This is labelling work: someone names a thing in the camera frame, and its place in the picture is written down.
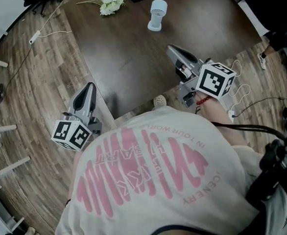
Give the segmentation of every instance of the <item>white flower bouquet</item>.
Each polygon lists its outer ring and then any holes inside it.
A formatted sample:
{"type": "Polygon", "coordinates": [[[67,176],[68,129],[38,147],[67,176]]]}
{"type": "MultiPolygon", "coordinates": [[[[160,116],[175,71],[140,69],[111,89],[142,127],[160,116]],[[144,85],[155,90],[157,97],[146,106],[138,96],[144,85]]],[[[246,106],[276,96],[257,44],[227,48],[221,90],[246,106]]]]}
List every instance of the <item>white flower bouquet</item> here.
{"type": "Polygon", "coordinates": [[[115,14],[115,11],[118,11],[122,5],[125,5],[125,0],[89,0],[85,2],[78,2],[77,4],[82,3],[94,3],[100,5],[100,15],[111,15],[115,14]]]}

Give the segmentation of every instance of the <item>power strip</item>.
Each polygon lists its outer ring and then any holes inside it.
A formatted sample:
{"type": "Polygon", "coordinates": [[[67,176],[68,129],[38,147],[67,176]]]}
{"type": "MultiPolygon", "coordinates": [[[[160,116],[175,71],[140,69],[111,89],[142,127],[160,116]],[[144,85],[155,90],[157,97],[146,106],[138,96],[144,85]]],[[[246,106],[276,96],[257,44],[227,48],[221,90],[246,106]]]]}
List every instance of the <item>power strip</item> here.
{"type": "Polygon", "coordinates": [[[35,35],[32,36],[32,38],[29,40],[29,43],[32,45],[36,39],[40,36],[41,32],[37,30],[37,32],[35,33],[35,35]]]}
{"type": "Polygon", "coordinates": [[[231,120],[232,122],[234,122],[234,118],[233,118],[233,115],[234,115],[234,114],[235,114],[234,111],[231,111],[231,110],[228,111],[228,117],[230,118],[230,120],[231,120]]]}

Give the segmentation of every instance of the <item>wooden table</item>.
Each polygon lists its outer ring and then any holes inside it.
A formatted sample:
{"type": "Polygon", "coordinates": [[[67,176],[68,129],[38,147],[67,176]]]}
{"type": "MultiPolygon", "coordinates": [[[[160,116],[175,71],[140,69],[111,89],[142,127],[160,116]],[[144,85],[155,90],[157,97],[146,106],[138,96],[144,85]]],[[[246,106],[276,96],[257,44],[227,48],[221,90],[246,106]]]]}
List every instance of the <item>wooden table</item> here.
{"type": "Polygon", "coordinates": [[[126,0],[115,15],[72,0],[64,10],[78,47],[114,118],[179,83],[165,48],[175,44],[205,60],[224,61],[261,41],[232,0],[165,0],[162,30],[147,29],[153,0],[126,0]]]}

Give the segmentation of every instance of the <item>white sneaker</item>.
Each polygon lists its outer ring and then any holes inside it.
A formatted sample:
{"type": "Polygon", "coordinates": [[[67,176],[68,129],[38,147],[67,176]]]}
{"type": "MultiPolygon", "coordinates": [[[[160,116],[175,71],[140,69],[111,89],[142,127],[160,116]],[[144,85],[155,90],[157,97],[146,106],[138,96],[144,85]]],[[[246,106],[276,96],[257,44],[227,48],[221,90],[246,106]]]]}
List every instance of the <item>white sneaker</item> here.
{"type": "Polygon", "coordinates": [[[25,235],[34,235],[36,233],[35,228],[29,227],[25,235]]]}
{"type": "Polygon", "coordinates": [[[156,98],[153,99],[154,107],[160,107],[160,106],[166,106],[167,100],[163,95],[159,95],[156,98]]]}
{"type": "Polygon", "coordinates": [[[257,57],[258,57],[258,59],[259,59],[261,68],[262,68],[263,70],[266,70],[266,60],[265,60],[265,58],[262,58],[260,53],[257,54],[257,57]]]}

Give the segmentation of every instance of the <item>shoe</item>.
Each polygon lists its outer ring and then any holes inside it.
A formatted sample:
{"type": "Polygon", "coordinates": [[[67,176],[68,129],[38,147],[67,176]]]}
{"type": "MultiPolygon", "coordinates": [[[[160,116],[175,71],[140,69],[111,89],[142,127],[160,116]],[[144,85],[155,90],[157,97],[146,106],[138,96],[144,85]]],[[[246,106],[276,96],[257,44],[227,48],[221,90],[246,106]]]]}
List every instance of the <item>shoe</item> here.
{"type": "Polygon", "coordinates": [[[282,115],[283,115],[283,118],[284,118],[284,120],[286,120],[287,119],[287,110],[286,110],[287,108],[284,108],[283,109],[283,111],[282,111],[282,115]]]}
{"type": "Polygon", "coordinates": [[[0,84],[0,103],[3,100],[3,87],[4,87],[4,85],[0,84]]]}
{"type": "Polygon", "coordinates": [[[153,104],[154,104],[154,107],[166,106],[167,100],[165,99],[163,95],[159,95],[153,99],[153,104]]]}
{"type": "Polygon", "coordinates": [[[262,68],[263,70],[266,70],[266,60],[265,60],[265,58],[262,58],[262,57],[261,57],[261,53],[258,53],[258,54],[257,54],[257,57],[258,57],[258,59],[259,59],[261,68],[262,68]]]}
{"type": "Polygon", "coordinates": [[[33,227],[29,227],[25,235],[35,235],[36,230],[33,227]]]}

